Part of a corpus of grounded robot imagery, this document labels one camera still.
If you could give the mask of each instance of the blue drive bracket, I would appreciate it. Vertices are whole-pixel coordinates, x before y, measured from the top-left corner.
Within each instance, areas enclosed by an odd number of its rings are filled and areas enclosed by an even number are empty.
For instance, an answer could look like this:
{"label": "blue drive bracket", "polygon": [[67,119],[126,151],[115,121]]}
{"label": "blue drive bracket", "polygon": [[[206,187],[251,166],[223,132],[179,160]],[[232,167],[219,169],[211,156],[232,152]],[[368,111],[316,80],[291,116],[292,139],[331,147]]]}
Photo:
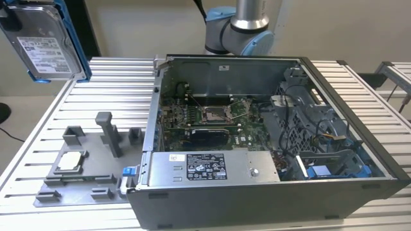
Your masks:
{"label": "blue drive bracket", "polygon": [[[19,3],[16,0],[3,0],[3,1],[4,1],[7,4]],[[72,25],[72,21],[71,21],[71,17],[70,17],[70,13],[68,13],[68,8],[67,8],[67,5],[66,5],[66,1],[64,1],[64,0],[54,0],[54,4],[55,4],[55,8],[56,8],[56,10],[59,11],[59,14],[60,14],[60,16],[62,16],[63,24],[64,24],[67,33],[68,33],[68,35],[70,35],[74,48],[75,48],[75,50],[76,50],[76,54],[78,54],[78,57],[79,57],[79,61],[80,61],[80,64],[82,64],[82,68],[83,68],[83,70],[84,70],[86,78],[78,80],[78,82],[79,82],[79,83],[82,83],[82,82],[88,82],[92,73],[91,73],[91,69],[90,69],[87,57],[86,57],[86,54],[84,54],[84,51],[83,51],[83,47],[82,47],[82,44],[80,44],[80,40],[79,40],[79,37],[78,37],[78,33],[76,33],[75,27],[74,27],[74,25]],[[31,73],[31,71],[28,71],[28,75],[30,75],[31,79],[34,80],[34,82],[36,82],[36,83],[50,83],[50,82],[51,82],[51,80],[48,80],[48,79],[38,79],[38,78],[35,77],[35,75]]]}
{"label": "blue drive bracket", "polygon": [[56,5],[60,6],[60,9],[58,9],[58,10],[60,12],[63,23],[64,23],[66,29],[68,31],[68,35],[70,35],[72,44],[75,46],[78,56],[79,56],[79,59],[80,59],[80,63],[82,63],[84,73],[86,73],[86,79],[78,80],[78,83],[84,83],[84,82],[88,82],[90,78],[91,78],[91,69],[90,69],[90,66],[88,66],[88,61],[87,61],[87,58],[86,58],[86,54],[84,54],[84,51],[83,51],[83,47],[82,47],[82,44],[80,44],[80,40],[79,40],[79,37],[78,37],[76,30],[75,30],[75,27],[74,27],[72,22],[71,22],[71,17],[70,17],[66,2],[64,2],[64,0],[54,0],[54,2],[55,2]]}

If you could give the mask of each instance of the white wall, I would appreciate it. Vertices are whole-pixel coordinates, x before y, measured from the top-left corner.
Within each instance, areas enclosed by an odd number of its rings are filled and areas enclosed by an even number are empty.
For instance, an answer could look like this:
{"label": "white wall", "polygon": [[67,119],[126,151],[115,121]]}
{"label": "white wall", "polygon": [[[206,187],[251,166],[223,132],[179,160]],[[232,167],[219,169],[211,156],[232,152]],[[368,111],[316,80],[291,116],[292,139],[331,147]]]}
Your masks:
{"label": "white wall", "polygon": [[[275,26],[280,0],[268,0],[267,15]],[[87,8],[106,56],[150,58],[156,54],[200,54],[206,25],[192,0],[87,0]],[[235,0],[204,0],[208,11],[235,6]]]}
{"label": "white wall", "polygon": [[290,16],[275,55],[346,60],[359,72],[374,72],[382,61],[411,62],[410,0],[284,2]]}

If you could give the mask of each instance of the sticker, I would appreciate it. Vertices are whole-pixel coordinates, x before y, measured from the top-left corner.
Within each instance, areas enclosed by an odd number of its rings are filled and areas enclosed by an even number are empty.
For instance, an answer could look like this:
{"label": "sticker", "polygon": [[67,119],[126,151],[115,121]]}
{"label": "sticker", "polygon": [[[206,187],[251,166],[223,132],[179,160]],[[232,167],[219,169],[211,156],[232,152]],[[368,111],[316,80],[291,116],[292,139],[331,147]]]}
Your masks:
{"label": "sticker", "polygon": [[56,38],[17,37],[39,73],[71,73]]}
{"label": "sticker", "polygon": [[226,180],[227,168],[224,154],[188,154],[188,180]]}
{"label": "sticker", "polygon": [[186,161],[186,155],[184,154],[170,154],[170,161]]}
{"label": "sticker", "polygon": [[219,66],[219,71],[230,71],[230,66]]}

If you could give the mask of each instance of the blue latch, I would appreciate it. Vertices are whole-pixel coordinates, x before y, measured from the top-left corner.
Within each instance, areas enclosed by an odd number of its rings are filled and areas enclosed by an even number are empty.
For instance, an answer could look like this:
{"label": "blue latch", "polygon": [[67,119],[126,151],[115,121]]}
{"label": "blue latch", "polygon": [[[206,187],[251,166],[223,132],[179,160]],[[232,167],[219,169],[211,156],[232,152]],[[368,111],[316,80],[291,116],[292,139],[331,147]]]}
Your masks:
{"label": "blue latch", "polygon": [[126,167],[123,169],[123,176],[124,177],[135,177],[138,174],[138,167]]}

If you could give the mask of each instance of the motherboard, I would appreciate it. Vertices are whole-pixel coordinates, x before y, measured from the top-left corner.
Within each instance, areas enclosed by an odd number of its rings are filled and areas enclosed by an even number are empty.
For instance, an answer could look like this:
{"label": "motherboard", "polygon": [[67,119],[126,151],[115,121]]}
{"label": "motherboard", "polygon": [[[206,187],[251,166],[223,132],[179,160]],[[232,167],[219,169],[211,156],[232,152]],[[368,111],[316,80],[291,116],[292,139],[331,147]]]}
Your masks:
{"label": "motherboard", "polygon": [[270,151],[260,106],[250,96],[195,97],[187,93],[184,100],[163,99],[164,151]]}

